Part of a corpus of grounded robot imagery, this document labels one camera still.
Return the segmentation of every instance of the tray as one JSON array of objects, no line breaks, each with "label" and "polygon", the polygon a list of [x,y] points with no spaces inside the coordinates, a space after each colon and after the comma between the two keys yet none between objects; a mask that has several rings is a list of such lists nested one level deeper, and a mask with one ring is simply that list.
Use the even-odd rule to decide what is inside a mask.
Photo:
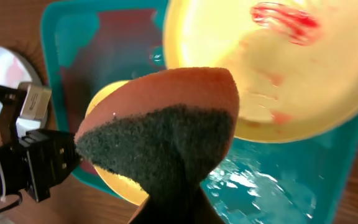
[{"label": "tray", "polygon": [[[75,132],[103,86],[164,69],[167,0],[63,1],[41,24],[59,130]],[[358,148],[358,115],[312,139],[258,144],[235,139],[201,184],[226,223],[331,223]],[[117,196],[83,163],[73,175]]]}]

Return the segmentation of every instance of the white plate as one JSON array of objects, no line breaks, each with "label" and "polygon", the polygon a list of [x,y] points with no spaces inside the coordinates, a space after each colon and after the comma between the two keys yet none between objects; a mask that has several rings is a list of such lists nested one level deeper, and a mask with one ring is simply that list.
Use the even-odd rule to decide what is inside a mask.
[{"label": "white plate", "polygon": [[[17,88],[20,82],[32,82],[41,85],[40,78],[31,64],[19,54],[0,47],[0,85]],[[43,128],[47,120],[47,112],[41,121],[18,118],[17,134],[24,136],[26,131]]]}]

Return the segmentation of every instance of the yellow bowl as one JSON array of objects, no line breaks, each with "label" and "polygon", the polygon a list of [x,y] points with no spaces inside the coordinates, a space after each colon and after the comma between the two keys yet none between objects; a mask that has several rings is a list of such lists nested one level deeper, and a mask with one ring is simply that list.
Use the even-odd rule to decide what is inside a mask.
[{"label": "yellow bowl", "polygon": [[[317,18],[323,35],[309,46],[255,24],[249,11],[259,2],[170,1],[163,33],[167,67],[231,71],[241,100],[237,138],[296,141],[355,116],[358,0],[273,1]],[[266,74],[276,74],[282,84]]]},{"label": "yellow bowl", "polygon": [[[89,103],[86,115],[88,115],[93,108],[100,103],[110,93],[117,90],[119,87],[125,85],[128,80],[114,82],[101,89]],[[122,198],[135,205],[140,205],[148,197],[148,194],[142,189],[142,187],[134,182],[132,179],[112,174],[98,166],[94,166],[100,178],[112,189],[115,193],[120,195]]]}]

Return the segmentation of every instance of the scrubbing pad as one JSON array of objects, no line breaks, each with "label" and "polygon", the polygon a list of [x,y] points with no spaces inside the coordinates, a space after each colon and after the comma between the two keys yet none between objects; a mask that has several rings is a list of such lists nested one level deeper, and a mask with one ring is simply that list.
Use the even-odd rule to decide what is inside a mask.
[{"label": "scrubbing pad", "polygon": [[180,68],[122,86],[82,122],[78,152],[138,182],[167,214],[186,213],[226,155],[239,97],[223,68]]}]

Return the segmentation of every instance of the plate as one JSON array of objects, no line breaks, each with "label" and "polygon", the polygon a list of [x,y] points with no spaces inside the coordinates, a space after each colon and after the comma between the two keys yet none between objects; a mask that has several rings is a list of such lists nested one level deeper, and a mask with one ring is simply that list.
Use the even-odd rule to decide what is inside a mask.
[{"label": "plate", "polygon": [[[88,115],[95,106],[100,103],[105,97],[110,95],[112,92],[120,88],[121,86],[127,83],[127,80],[114,82],[112,84],[107,85],[106,87],[102,88],[91,100],[89,103],[88,109],[86,110],[86,115]],[[97,173],[99,174],[100,178],[119,196],[124,198],[130,203],[135,205],[141,205],[143,201],[148,197],[148,194],[142,190],[142,187],[134,182],[133,180],[117,175],[112,174],[98,166],[94,166]]]},{"label": "plate", "polygon": [[358,113],[358,0],[170,1],[163,44],[168,68],[231,71],[237,138],[297,141]]},{"label": "plate", "polygon": [[[17,88],[20,82],[32,82],[42,85],[40,78],[31,64],[19,54],[0,47],[0,85]],[[16,121],[17,134],[25,136],[26,131],[43,128],[47,120],[47,112],[41,121],[18,118]]]}]

